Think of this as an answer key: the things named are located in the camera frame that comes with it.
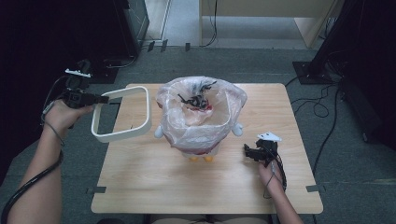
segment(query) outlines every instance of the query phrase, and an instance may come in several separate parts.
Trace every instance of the person's arm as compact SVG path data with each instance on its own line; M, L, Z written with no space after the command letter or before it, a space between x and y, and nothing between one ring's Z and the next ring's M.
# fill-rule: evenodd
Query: person's arm
M274 167L276 168L277 178L275 176L271 178L273 175L271 164L265 168L261 162L259 163L260 179L273 199L280 223L303 223L283 190L280 182L282 178L279 176L279 168L276 162L274 162Z
M49 168L55 163L61 152L61 139L67 134L67 129L76 120L92 111L92 106L71 109L58 100L45 117L46 123L38 142L35 155L21 181L20 187L32 177ZM61 223L62 214L62 183L61 168L57 167L51 173L36 182L12 206L7 223Z

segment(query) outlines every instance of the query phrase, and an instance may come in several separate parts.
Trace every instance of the trash bin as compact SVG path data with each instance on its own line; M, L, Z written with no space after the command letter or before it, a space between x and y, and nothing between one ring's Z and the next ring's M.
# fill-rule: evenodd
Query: trash bin
M155 137L165 137L186 158L212 161L230 131L242 135L237 122L247 100L234 84L213 77L180 77L162 85L156 101L163 116Z

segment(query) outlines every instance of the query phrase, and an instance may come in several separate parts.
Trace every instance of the wooden table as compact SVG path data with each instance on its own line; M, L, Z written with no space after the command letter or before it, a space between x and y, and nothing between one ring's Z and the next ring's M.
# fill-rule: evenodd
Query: wooden table
M313 48L321 28L330 17L337 17L344 0L199 0L200 44L202 18L223 17L292 17L308 48Z
M323 205L293 116L290 100L282 84L236 84L247 93L247 103L239 122L244 134L230 133L212 162L189 161L171 148L165 138L154 138L161 109L155 95L159 84L129 85L149 89L152 128L145 135L111 142L95 193L94 213L137 214L274 214L272 200L262 197L264 186L258 164L246 158L243 145L255 147L258 133L272 132L283 140L278 153L284 163L286 193L299 214L318 214ZM141 96L122 99L114 131L143 123L145 101Z

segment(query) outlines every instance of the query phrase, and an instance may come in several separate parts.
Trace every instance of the black tape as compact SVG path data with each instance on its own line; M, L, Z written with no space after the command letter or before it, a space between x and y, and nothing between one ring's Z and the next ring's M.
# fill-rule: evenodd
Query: black tape
M106 187L87 188L87 194L106 193Z
M154 49L154 44L155 44L155 41L149 43L149 45L148 45L148 52L150 52L150 51L152 51L152 50Z
M306 191L308 191L308 192L319 191L319 187L318 187L318 185L306 186Z
M190 46L191 46L190 43L186 43L186 51L189 51L189 50L190 50Z
M165 39L163 41L163 46L161 47L161 52L164 52L166 50L166 45L168 44L168 39Z

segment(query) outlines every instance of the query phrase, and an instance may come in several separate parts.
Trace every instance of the person's left hand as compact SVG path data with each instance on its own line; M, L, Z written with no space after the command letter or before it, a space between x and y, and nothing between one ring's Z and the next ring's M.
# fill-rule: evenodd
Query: person's left hand
M45 115L45 121L50 124L58 134L64 137L69 127L73 126L81 116L92 111L92 105L73 109L68 107L63 100L56 100L52 108Z

